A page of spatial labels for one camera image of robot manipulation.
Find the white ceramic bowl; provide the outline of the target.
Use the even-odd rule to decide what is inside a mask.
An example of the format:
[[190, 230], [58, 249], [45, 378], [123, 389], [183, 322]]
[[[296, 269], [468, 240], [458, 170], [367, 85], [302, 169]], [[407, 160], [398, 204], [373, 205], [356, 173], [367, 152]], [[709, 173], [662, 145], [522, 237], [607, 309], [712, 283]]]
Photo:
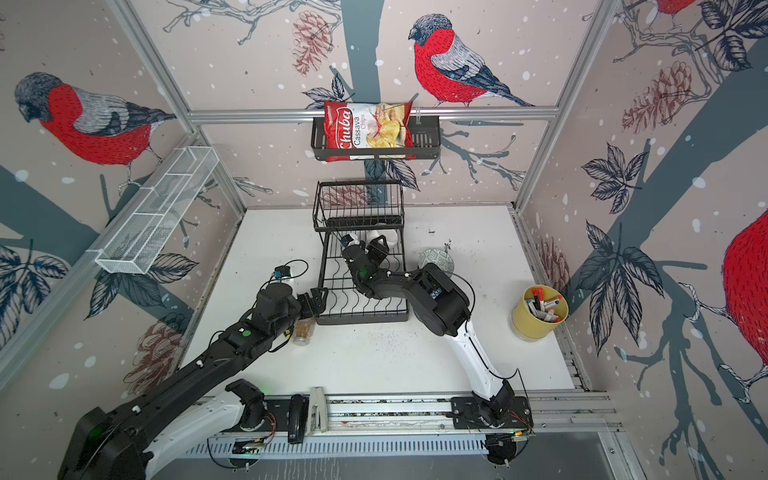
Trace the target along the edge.
[[364, 230], [361, 232], [361, 238], [366, 241], [367, 244], [375, 241], [379, 237], [383, 237], [390, 250], [397, 246], [399, 240], [399, 234], [394, 229], [374, 229]]

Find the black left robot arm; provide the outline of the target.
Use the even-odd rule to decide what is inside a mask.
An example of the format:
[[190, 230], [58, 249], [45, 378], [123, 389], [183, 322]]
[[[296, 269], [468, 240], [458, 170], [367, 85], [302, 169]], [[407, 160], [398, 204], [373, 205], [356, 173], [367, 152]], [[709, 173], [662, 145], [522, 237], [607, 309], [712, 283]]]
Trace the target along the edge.
[[212, 341], [203, 353], [149, 392], [106, 412], [96, 407], [77, 422], [58, 472], [60, 479], [147, 479], [159, 456], [151, 443], [211, 389], [266, 354], [297, 321], [325, 311], [326, 288], [293, 294], [271, 283], [255, 305]]

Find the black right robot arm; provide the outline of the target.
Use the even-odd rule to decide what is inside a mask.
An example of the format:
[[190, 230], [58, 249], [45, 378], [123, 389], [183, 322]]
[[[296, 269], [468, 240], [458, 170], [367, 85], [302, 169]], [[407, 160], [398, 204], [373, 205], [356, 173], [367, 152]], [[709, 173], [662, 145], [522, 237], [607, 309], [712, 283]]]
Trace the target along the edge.
[[416, 318], [433, 334], [445, 337], [458, 358], [472, 391], [472, 409], [463, 415], [471, 427], [507, 428], [511, 421], [530, 432], [533, 421], [510, 379], [497, 373], [471, 324], [470, 300], [434, 263], [410, 272], [381, 266], [389, 254], [384, 236], [369, 243], [354, 234], [341, 237], [342, 257], [355, 289], [367, 298], [407, 300]]

